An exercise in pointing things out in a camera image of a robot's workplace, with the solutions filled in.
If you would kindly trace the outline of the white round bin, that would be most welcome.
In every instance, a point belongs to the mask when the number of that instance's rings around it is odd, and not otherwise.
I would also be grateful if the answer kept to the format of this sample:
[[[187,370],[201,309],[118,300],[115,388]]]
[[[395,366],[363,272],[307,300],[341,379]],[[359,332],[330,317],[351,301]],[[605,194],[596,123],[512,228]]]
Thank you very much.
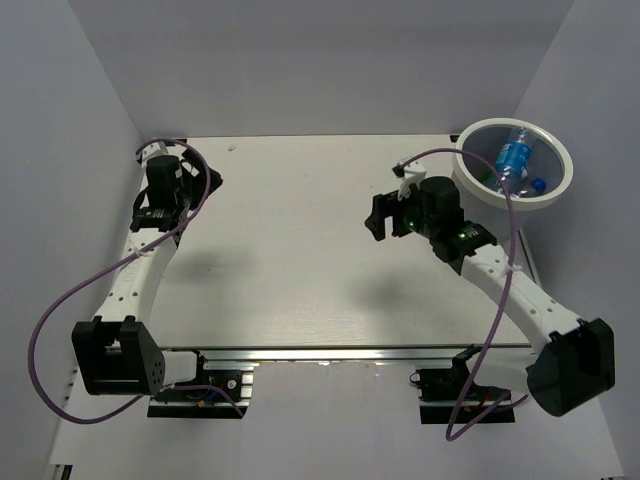
[[[567,191],[574,176],[565,146],[546,130],[512,118],[491,118],[467,127],[455,143],[453,179],[465,209],[497,212],[542,210]]]

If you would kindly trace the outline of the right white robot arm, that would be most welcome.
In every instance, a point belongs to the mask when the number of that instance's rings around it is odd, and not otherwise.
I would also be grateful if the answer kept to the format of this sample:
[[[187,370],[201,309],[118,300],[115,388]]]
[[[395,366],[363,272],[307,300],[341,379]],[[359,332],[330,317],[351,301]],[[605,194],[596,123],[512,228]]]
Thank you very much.
[[[509,262],[497,239],[467,220],[454,182],[443,176],[378,194],[364,222],[377,241],[416,233],[435,256],[479,288],[525,335],[529,354],[469,347],[452,361],[451,384],[461,397],[486,387],[522,392],[561,417],[615,385],[614,333],[602,319],[587,321],[552,299]]]

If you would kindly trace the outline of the small blue label bottle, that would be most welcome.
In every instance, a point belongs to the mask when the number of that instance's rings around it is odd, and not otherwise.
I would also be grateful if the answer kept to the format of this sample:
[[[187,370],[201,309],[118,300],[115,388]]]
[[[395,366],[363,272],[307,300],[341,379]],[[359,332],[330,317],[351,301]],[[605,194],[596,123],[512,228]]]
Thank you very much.
[[[533,198],[545,193],[547,185],[542,178],[531,181],[518,177],[503,177],[497,182],[498,191],[513,198]]]

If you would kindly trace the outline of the blue label water bottle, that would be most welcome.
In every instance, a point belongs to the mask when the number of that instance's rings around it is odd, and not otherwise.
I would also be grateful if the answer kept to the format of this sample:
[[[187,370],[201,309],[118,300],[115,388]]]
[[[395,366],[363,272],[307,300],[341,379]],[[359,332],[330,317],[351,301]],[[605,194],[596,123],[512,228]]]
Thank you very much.
[[[523,179],[523,173],[526,170],[536,141],[536,134],[528,128],[517,127],[511,130],[508,140],[501,147],[495,163],[495,171],[500,179],[503,177]]]

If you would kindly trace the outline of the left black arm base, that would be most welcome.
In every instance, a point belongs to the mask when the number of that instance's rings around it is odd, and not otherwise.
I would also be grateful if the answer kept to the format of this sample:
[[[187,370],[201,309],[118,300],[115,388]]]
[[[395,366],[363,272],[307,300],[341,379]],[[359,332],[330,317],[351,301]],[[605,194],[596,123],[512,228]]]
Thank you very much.
[[[148,418],[241,419],[252,396],[256,363],[222,359],[213,351],[198,353],[192,380],[153,397]]]

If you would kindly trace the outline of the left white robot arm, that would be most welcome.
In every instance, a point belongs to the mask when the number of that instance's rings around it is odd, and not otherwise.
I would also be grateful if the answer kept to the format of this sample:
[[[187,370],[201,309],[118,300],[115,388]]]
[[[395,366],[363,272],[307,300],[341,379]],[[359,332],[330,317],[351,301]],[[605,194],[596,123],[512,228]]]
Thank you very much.
[[[123,250],[102,305],[90,321],[79,322],[72,344],[91,395],[155,396],[177,384],[199,399],[211,387],[211,374],[198,366],[193,351],[162,349],[149,325],[163,274],[175,255],[189,214],[222,184],[191,149],[179,155],[163,143],[143,149],[146,184],[136,196]]]

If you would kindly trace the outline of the green plastic bottle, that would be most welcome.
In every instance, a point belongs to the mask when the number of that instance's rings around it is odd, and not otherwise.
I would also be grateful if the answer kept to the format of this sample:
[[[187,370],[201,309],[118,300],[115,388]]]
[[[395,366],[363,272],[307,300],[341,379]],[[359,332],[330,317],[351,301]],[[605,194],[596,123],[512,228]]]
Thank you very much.
[[[493,173],[487,172],[485,175],[481,176],[478,181],[484,185],[489,185],[495,183],[497,179]]]

